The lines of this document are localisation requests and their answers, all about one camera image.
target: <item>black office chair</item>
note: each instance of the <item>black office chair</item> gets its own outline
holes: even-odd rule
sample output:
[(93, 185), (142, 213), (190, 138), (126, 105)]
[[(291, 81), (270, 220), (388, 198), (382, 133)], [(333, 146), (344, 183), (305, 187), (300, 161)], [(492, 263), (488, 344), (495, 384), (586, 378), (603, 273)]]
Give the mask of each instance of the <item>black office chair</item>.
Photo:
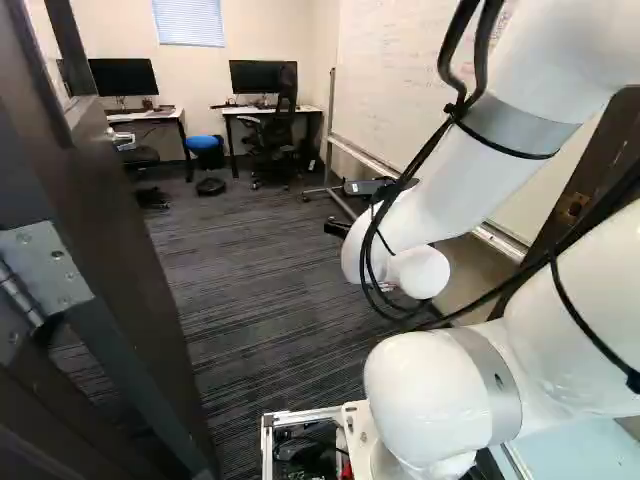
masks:
[(249, 147), (252, 161), (251, 189), (257, 190), (268, 177), (277, 177), (289, 188), (289, 181), (297, 173), (296, 147), (292, 126), (298, 96), (298, 75), (295, 67), (286, 65), (280, 70), (280, 93), (275, 112), (252, 117), (242, 115), (238, 120), (251, 133), (242, 142)]
[[(144, 170), (160, 164), (160, 154), (155, 148), (139, 145), (119, 152), (125, 171), (133, 181), (139, 180)], [(140, 208), (148, 210), (169, 209), (169, 196), (158, 187), (138, 188), (134, 192)]]

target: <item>white desk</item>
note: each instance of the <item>white desk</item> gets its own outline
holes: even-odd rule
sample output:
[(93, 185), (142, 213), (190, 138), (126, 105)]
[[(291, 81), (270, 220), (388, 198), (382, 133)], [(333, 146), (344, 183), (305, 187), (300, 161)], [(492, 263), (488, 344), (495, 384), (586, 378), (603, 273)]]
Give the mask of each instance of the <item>white desk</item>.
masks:
[[(222, 108), (222, 116), (224, 117), (224, 123), (227, 127), (227, 142), (229, 143), (229, 156), (231, 160), (231, 172), (234, 178), (238, 178), (238, 166), (236, 164), (236, 155), (233, 148), (233, 129), (232, 120), (241, 115), (269, 115), (276, 112), (275, 108), (256, 108), (256, 107), (226, 107)], [(304, 150), (307, 156), (310, 156), (310, 152), (313, 150), (312, 145), (315, 138), (314, 128), (312, 126), (311, 117), (309, 115), (317, 115), (321, 117), (322, 110), (313, 105), (298, 105), (296, 107), (296, 115), (307, 115), (307, 133), (304, 139)]]
[(114, 115), (107, 115), (107, 122), (109, 122), (109, 125), (129, 122), (174, 123), (178, 127), (178, 133), (180, 134), (180, 141), (182, 143), (182, 151), (184, 152), (185, 178), (187, 182), (191, 182), (193, 181), (195, 165), (191, 158), (191, 154), (189, 153), (189, 149), (187, 148), (187, 136), (184, 131), (184, 124), (182, 123), (183, 115), (184, 108), (176, 106), (176, 108), (169, 114), (166, 112), (154, 112), (150, 110), (148, 112), (141, 113), (118, 113)]
[[(228, 107), (222, 109), (222, 115), (264, 115), (267, 113), (276, 113), (275, 108), (256, 108), (256, 107)], [(322, 110), (313, 105), (298, 105), (296, 113), (322, 113)]]
[(117, 113), (114, 115), (107, 115), (107, 121), (110, 124), (115, 123), (124, 123), (124, 122), (135, 122), (140, 120), (176, 120), (182, 117), (184, 113), (184, 108), (176, 107), (171, 114), (167, 115), (162, 112), (142, 112), (142, 113)]

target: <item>black monitor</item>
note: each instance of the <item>black monitor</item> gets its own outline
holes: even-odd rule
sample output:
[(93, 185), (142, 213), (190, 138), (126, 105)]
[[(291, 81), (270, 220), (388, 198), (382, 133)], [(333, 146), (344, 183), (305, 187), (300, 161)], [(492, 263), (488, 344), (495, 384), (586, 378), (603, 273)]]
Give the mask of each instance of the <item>black monitor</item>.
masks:
[(297, 76), (298, 62), (229, 60), (233, 93), (279, 93), (280, 72), (285, 66)]
[(158, 95), (148, 58), (90, 58), (89, 67), (101, 97)]

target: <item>window blind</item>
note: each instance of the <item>window blind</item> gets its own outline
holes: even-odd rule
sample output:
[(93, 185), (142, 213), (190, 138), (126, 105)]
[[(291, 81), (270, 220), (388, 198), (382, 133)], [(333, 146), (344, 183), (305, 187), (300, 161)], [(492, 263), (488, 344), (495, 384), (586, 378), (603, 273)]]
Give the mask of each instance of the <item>window blind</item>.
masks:
[(153, 0), (161, 45), (224, 47), (220, 0)]

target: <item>white robotic arm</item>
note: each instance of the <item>white robotic arm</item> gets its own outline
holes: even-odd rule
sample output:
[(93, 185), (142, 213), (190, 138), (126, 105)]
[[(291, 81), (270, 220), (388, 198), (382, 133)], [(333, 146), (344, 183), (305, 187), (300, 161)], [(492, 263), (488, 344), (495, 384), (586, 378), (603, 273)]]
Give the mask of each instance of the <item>white robotic arm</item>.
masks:
[[(422, 181), (382, 220), (390, 248), (376, 235), (378, 282), (420, 299), (444, 288), (446, 259), (426, 244), (482, 222), (544, 165), (536, 157), (560, 148), (621, 88), (640, 83), (638, 19), (634, 0), (519, 3), (491, 58), (488, 93), (464, 125), (449, 129)], [(474, 134), (531, 158), (496, 150)], [(342, 267), (354, 283), (370, 221), (368, 212), (361, 216), (343, 245)], [(384, 450), (407, 478), (459, 478), (487, 445), (594, 415), (640, 414), (640, 396), (627, 378), (640, 369), (638, 252), (636, 202), (560, 256), (560, 288), (586, 328), (547, 266), (500, 320), (378, 345), (365, 367), (367, 397)]]

